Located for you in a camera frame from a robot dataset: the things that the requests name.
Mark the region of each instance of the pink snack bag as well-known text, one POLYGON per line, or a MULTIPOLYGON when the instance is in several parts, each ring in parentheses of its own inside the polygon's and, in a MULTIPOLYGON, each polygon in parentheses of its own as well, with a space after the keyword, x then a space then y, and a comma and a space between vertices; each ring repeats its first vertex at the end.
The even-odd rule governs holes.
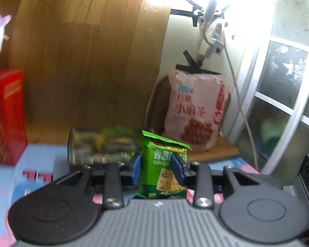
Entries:
POLYGON ((163 136, 204 151, 216 144, 228 88, 222 74, 190 74, 174 70, 163 136))

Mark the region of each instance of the wooden surface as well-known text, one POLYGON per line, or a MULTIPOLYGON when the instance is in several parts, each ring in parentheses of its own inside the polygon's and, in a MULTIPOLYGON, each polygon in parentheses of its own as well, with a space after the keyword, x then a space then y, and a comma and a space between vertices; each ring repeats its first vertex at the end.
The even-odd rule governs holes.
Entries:
POLYGON ((148 0, 0 0, 0 67, 24 70, 30 142, 76 126, 143 126, 170 7, 148 0))
MULTIPOLYGON (((149 106, 149 127, 158 134, 162 134, 165 130, 164 122, 169 106, 170 91, 171 86, 168 77, 165 77, 156 86, 152 104, 149 106)), ((223 117, 225 116, 229 103, 230 98, 228 98, 226 102, 223 117)), ((225 137, 218 136, 216 146, 210 150, 203 152, 189 151, 188 162, 210 162, 224 160, 238 155, 240 155, 240 152, 234 145, 232 145, 225 137)))
POLYGON ((188 162, 212 162, 239 156, 239 150, 225 137, 219 137, 216 146, 204 152, 188 152, 188 162))

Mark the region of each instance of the red box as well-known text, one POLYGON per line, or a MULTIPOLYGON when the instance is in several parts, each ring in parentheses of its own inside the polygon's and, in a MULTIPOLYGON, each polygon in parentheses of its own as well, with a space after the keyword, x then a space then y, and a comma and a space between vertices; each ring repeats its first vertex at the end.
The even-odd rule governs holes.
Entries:
POLYGON ((21 71, 0 69, 0 164, 15 165, 28 144, 22 77, 21 71))

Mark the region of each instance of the white cable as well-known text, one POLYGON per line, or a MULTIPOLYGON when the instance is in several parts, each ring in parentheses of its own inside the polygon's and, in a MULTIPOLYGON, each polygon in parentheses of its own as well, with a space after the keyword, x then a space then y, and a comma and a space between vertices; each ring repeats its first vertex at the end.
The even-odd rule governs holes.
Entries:
MULTIPOLYGON (((203 29, 202 29, 203 38, 204 38, 204 41, 205 41, 206 43, 209 42, 208 39, 207 39, 207 37, 206 37, 206 26, 207 26, 207 24, 208 24, 208 23, 204 22, 204 26, 203 26, 203 29)), ((222 27, 222 32, 223 32, 224 51, 225 51, 225 54, 226 54, 226 56, 227 56, 227 60, 228 60, 228 63, 229 63, 231 75, 232 75, 233 82, 234 82, 234 86, 235 86, 235 88, 236 88, 238 107, 239 107, 241 116, 243 117, 243 119, 244 119, 244 121, 245 121, 246 130, 247 130, 247 132, 248 132, 249 140, 251 141, 251 146, 252 146, 253 156, 254 156, 254 165, 255 165, 255 169, 256 169, 257 171, 259 171, 257 152, 256 152, 256 147, 255 147, 255 143, 254 143, 252 131, 251 131, 251 128, 250 128, 250 126, 249 126, 249 124, 248 124, 247 118, 246 118, 244 112, 243 112, 242 109, 241 109, 241 99, 240 99, 239 90, 238 90, 238 87, 237 87, 236 75, 235 75, 235 72, 234 72, 234 70, 233 70, 233 68, 232 68, 232 63, 231 63, 231 60, 230 60, 230 57, 229 57, 229 55, 228 55, 228 51, 227 51, 227 48, 226 48, 224 27, 222 27)))
POLYGON ((205 10, 204 15, 203 15, 204 24, 210 22, 211 19, 213 18, 216 6, 217 6, 217 0, 210 0, 208 2, 208 5, 207 5, 206 10, 205 10))

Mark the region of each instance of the green snack bag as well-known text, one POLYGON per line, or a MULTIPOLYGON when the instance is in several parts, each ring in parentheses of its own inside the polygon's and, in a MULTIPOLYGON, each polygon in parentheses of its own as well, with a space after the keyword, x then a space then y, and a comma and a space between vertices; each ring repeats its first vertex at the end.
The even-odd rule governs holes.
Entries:
POLYGON ((185 197, 186 187, 177 182, 169 167, 169 162, 173 152, 177 152, 186 161, 186 151, 191 150, 191 147, 144 130, 141 144, 140 196, 146 198, 160 198, 167 195, 185 197))

